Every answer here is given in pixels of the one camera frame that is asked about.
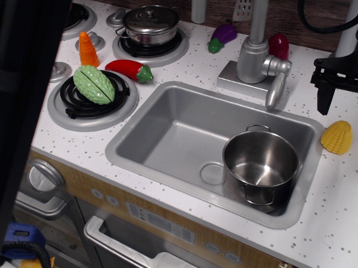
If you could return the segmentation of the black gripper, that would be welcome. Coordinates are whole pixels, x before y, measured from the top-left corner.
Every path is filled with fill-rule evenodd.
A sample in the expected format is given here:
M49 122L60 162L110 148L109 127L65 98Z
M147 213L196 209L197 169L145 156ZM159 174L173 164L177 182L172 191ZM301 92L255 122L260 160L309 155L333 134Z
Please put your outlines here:
M314 61L311 83L318 89L318 112L326 115L335 89L358 93L358 55L340 58L320 58Z

